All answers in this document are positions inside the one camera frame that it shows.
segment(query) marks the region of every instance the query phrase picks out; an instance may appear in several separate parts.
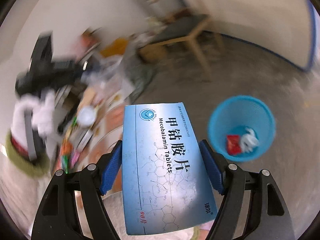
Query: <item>chair seat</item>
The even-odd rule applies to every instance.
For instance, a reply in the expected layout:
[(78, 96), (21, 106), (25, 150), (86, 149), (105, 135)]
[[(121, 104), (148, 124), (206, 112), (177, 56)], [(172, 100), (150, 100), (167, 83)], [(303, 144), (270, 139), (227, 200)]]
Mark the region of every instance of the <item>chair seat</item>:
[(207, 14), (183, 17), (176, 22), (167, 25), (161, 33), (151, 40), (150, 44), (188, 36), (189, 33), (207, 17)]

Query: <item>blue trash bin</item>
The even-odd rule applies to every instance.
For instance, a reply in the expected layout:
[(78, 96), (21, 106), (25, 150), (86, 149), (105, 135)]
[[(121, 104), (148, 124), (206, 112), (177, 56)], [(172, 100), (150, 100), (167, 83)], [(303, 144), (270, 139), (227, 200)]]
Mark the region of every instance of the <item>blue trash bin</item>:
[[(229, 155), (227, 135), (244, 135), (246, 128), (256, 133), (259, 146), (251, 153)], [(216, 152), (234, 162), (251, 161), (271, 146), (276, 133), (276, 123), (272, 112), (265, 103), (250, 96), (231, 97), (222, 102), (212, 113), (208, 124), (208, 137)]]

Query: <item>white tissue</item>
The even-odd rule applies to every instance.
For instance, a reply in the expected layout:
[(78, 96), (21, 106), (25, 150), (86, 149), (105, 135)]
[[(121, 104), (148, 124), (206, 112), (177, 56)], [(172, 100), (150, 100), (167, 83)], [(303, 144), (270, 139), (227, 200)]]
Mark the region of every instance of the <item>white tissue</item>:
[(247, 132), (240, 139), (240, 148), (243, 153), (252, 152), (253, 149), (259, 146), (259, 141), (256, 138), (254, 131), (250, 128), (246, 128)]

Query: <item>screw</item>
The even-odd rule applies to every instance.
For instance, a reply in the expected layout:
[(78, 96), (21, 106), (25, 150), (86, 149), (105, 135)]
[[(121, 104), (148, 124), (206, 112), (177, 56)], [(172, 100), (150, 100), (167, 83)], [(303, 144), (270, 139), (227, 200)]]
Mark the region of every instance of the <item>screw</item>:
[(264, 176), (269, 176), (270, 175), (270, 172), (268, 170), (262, 170), (262, 174)]
[(57, 170), (55, 174), (56, 176), (61, 176), (63, 174), (63, 170)]
[(233, 171), (235, 171), (238, 168), (237, 165), (235, 165), (234, 163), (230, 163), (228, 167), (230, 170), (233, 170)]
[(89, 166), (88, 166), (89, 171), (93, 171), (95, 168), (96, 168), (95, 164), (89, 164)]

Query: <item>blue gripper pad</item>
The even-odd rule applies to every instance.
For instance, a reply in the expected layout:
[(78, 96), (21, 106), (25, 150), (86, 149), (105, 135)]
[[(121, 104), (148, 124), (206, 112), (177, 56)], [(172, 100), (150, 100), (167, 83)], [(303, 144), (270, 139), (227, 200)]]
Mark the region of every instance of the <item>blue gripper pad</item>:
[(114, 154), (102, 173), (100, 192), (103, 195), (105, 195), (108, 190), (111, 190), (120, 169), (122, 163), (122, 143), (120, 143), (118, 147), (112, 151), (114, 151)]
[(214, 161), (208, 147), (209, 145), (206, 145), (204, 140), (199, 142), (199, 149), (204, 161), (204, 166), (211, 181), (211, 185), (215, 190), (219, 192), (219, 194), (222, 194), (224, 192), (223, 176), (216, 162)]

